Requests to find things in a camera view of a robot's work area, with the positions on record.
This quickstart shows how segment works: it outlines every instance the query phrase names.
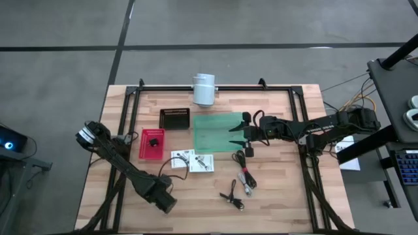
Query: white paper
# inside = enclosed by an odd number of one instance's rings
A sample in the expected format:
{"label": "white paper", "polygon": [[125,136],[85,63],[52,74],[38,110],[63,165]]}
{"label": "white paper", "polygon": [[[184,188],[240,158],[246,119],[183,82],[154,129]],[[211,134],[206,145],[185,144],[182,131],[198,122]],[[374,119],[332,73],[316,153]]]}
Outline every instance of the white paper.
{"label": "white paper", "polygon": [[[183,157],[187,159],[187,162],[190,161],[190,158],[195,155],[194,149],[188,150],[179,150],[179,151],[172,151],[171,157]],[[186,167],[187,165],[181,159],[173,159],[171,160],[171,168],[181,168]]]}
{"label": "white paper", "polygon": [[[354,144],[353,136],[347,136],[341,142],[338,142],[335,145],[335,152],[338,153],[339,151],[345,149],[346,147],[348,147],[352,144]],[[341,164],[340,169],[342,169],[342,170],[360,170],[359,160],[356,158],[356,159],[348,161],[344,164]]]}
{"label": "white paper", "polygon": [[190,156],[190,172],[213,172],[214,170],[214,156],[212,154]]}

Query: gray floor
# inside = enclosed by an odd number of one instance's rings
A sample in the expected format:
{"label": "gray floor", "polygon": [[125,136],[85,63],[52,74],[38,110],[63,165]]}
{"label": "gray floor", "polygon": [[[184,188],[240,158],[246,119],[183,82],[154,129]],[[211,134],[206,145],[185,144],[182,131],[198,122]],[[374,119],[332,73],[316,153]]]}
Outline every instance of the gray floor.
{"label": "gray floor", "polygon": [[[0,2],[0,46],[116,45],[128,0]],[[407,0],[137,0],[126,44],[404,42],[418,32]],[[124,52],[116,84],[189,84],[216,74],[219,84],[319,84],[329,87],[366,70],[396,48],[190,50]],[[0,122],[32,136],[37,157],[53,161],[20,206],[16,234],[72,230],[89,154],[75,142],[83,122],[98,119],[114,52],[0,52]],[[360,78],[326,91],[341,106]],[[377,94],[377,114],[389,124]],[[363,231],[413,234],[394,172],[400,209],[381,206],[382,183],[346,185]]]}

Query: wooden table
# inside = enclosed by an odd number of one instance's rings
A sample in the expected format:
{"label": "wooden table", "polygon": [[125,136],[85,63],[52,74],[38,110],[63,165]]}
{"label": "wooden table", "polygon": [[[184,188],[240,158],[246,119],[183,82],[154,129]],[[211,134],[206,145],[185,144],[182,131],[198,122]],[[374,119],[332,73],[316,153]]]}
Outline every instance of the wooden table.
{"label": "wooden table", "polygon": [[[325,116],[319,86],[302,86],[309,118]],[[112,134],[118,130],[125,88],[126,86],[110,86],[106,96],[101,122]],[[301,118],[298,100],[297,106],[298,116]],[[158,128],[159,111],[162,108],[185,107],[191,109],[191,120],[196,114],[245,111],[253,114],[260,109],[264,110],[266,115],[292,120],[289,97],[284,91],[222,91],[216,93],[215,105],[210,108],[200,108],[193,104],[192,92],[142,91],[135,131],[141,133],[141,129]],[[239,164],[231,159],[232,153],[214,153],[214,173],[190,173],[185,181],[173,179],[172,195],[178,202],[168,215],[138,196],[128,181],[120,232],[311,232],[297,147],[295,143],[282,140],[270,142],[269,147],[254,142],[255,157],[246,159],[248,170],[257,180],[253,198],[245,195],[239,180],[236,184],[234,194],[243,199],[244,211],[237,210],[219,196],[219,192],[229,194],[231,181],[237,178],[240,171]],[[193,149],[193,122],[188,130],[166,132],[163,161],[140,161],[139,143],[139,139],[133,143],[131,162],[141,170],[158,174],[162,162],[170,158],[171,151]],[[98,156],[93,155],[91,160],[96,158]],[[353,227],[337,160],[324,153],[320,156],[319,167],[327,200],[344,222]],[[99,161],[89,169],[76,228],[83,227],[103,202],[109,172],[110,164],[106,161]],[[167,165],[163,172],[182,175],[184,168],[171,170]],[[323,227],[317,202],[315,207],[320,227]],[[111,208],[110,214],[109,224],[113,220],[114,207]]]}

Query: green cutting mat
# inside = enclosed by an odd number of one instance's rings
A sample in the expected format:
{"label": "green cutting mat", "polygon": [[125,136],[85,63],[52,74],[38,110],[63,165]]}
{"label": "green cutting mat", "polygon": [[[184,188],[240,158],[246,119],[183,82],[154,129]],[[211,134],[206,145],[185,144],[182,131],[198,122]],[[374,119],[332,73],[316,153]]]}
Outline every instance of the green cutting mat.
{"label": "green cutting mat", "polygon": [[243,131],[229,132],[242,121],[242,113],[199,115],[193,118],[195,151],[211,153],[221,151],[237,151],[242,149],[230,140],[245,141]]}

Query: table leg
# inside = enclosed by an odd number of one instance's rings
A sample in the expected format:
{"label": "table leg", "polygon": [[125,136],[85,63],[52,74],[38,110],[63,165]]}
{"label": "table leg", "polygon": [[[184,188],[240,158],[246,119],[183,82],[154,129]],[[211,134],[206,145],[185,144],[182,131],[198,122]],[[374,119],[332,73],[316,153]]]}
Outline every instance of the table leg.
{"label": "table leg", "polygon": [[348,148],[339,151],[337,153],[338,161],[340,164],[346,163],[364,153],[375,150],[388,142],[395,142],[397,139],[392,125],[389,125],[369,137],[354,143]]}

